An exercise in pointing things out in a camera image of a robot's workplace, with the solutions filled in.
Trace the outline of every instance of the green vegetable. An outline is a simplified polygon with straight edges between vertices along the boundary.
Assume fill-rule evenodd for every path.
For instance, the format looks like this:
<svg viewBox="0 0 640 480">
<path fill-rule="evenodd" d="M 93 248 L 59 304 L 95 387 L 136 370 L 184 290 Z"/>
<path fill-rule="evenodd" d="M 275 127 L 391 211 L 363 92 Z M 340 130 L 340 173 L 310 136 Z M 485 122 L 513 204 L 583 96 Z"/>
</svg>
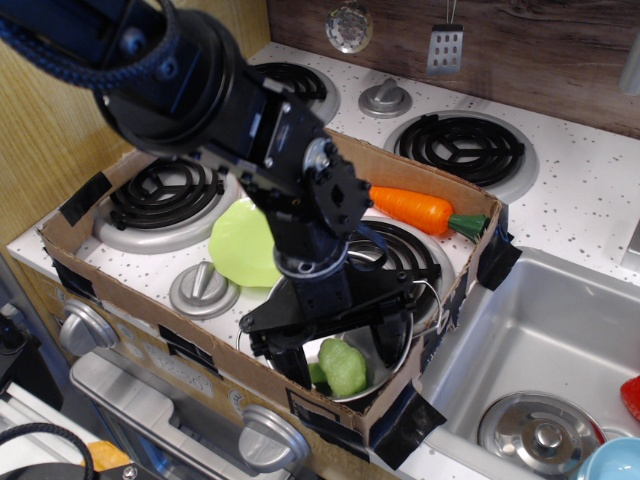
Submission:
<svg viewBox="0 0 640 480">
<path fill-rule="evenodd" d="M 348 397 L 367 387 L 367 364 L 362 354 L 344 341 L 328 338 L 320 345 L 320 368 L 334 394 Z"/>
<path fill-rule="evenodd" d="M 311 383 L 313 383 L 314 385 L 327 381 L 327 376 L 325 375 L 324 370 L 322 370 L 322 368 L 320 367 L 319 363 L 309 364 L 309 374 L 311 375 Z"/>
</svg>

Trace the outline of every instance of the cardboard box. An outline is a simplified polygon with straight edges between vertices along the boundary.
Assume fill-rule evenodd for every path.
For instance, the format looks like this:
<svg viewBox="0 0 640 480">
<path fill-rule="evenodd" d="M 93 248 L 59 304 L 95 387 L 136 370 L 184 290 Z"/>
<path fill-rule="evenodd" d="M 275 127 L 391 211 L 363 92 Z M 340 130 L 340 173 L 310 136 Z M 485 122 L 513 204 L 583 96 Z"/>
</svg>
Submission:
<svg viewBox="0 0 640 480">
<path fill-rule="evenodd" d="M 330 133 L 343 157 L 354 163 L 359 178 L 376 185 L 442 197 L 453 204 L 456 213 L 484 214 L 490 218 L 489 226 L 476 244 L 469 262 L 443 298 L 446 314 L 457 318 L 461 302 L 481 265 L 484 270 L 492 269 L 496 263 L 492 252 L 498 252 L 497 256 L 500 254 L 501 249 L 496 249 L 493 244 L 496 239 L 500 241 L 504 237 L 496 235 L 496 231 L 506 232 L 504 205 L 483 190 L 445 172 L 338 133 Z M 96 175 L 40 230 L 63 285 L 98 304 L 106 302 L 142 319 L 157 329 L 169 345 L 178 345 L 183 358 L 186 355 L 192 361 L 208 366 L 212 375 L 230 378 L 276 408 L 293 413 L 306 427 L 328 441 L 365 457 L 365 447 L 374 448 L 393 468 L 399 465 L 424 436 L 444 420 L 430 410 L 430 406 L 424 405 L 426 402 L 412 387 L 412 379 L 424 368 L 439 342 L 438 338 L 423 336 L 415 339 L 400 370 L 368 405 L 356 410 L 291 382 L 207 333 L 194 322 L 132 290 L 75 255 L 91 235 L 92 210 L 96 205 L 154 159 L 138 151 L 131 152 Z M 415 435 L 408 436 L 407 428 L 415 430 Z M 399 437 L 411 438 L 405 438 L 408 443 L 402 446 L 398 443 Z M 387 452 L 389 446 L 393 446 L 391 450 L 395 453 Z"/>
</svg>

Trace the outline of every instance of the oven handle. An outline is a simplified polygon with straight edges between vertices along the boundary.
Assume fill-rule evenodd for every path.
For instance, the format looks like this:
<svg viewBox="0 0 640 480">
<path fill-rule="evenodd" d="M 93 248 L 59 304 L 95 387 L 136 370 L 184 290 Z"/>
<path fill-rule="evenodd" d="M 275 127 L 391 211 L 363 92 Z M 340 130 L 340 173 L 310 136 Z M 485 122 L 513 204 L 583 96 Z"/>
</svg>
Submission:
<svg viewBox="0 0 640 480">
<path fill-rule="evenodd" d="M 89 353 L 71 368 L 71 381 L 94 402 L 145 438 L 219 480 L 287 480 L 286 470 L 249 475 L 170 424 L 171 399 L 111 362 Z"/>
</svg>

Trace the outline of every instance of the blue bowl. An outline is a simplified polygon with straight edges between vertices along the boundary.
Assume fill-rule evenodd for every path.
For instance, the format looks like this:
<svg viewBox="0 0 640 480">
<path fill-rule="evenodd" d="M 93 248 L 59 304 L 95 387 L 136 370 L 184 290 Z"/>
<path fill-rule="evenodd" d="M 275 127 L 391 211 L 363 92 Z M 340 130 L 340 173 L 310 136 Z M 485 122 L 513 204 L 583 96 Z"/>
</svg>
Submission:
<svg viewBox="0 0 640 480">
<path fill-rule="evenodd" d="M 582 464 L 576 480 L 640 480 L 640 438 L 606 442 Z"/>
</svg>

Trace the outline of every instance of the black coil burner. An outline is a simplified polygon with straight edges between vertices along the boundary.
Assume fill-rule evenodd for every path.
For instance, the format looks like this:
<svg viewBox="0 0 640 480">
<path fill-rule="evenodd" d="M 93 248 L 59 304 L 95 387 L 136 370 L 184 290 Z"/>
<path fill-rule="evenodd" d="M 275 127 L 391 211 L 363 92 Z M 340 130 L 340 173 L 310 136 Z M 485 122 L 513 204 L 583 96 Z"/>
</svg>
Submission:
<svg viewBox="0 0 640 480">
<path fill-rule="evenodd" d="M 422 116 L 404 130 L 396 153 L 486 187 L 514 174 L 523 163 L 525 148 L 494 122 L 434 114 Z"/>
<path fill-rule="evenodd" d="M 364 223 L 381 235 L 387 243 L 387 263 L 384 268 L 410 270 L 414 280 L 426 280 L 435 286 L 442 274 L 429 249 L 410 232 L 389 223 L 365 220 Z M 354 233 L 349 241 L 351 261 L 371 262 L 382 255 L 382 250 L 373 241 Z M 416 284 L 413 292 L 416 299 L 414 318 L 422 318 L 435 301 L 432 291 Z"/>
<path fill-rule="evenodd" d="M 210 171 L 209 178 L 198 163 L 158 159 L 111 194 L 113 224 L 147 230 L 185 221 L 224 193 L 217 174 Z"/>
<path fill-rule="evenodd" d="M 315 72 L 294 63 L 263 63 L 255 67 L 264 76 L 288 87 L 300 100 L 309 104 L 327 98 L 327 87 Z"/>
</svg>

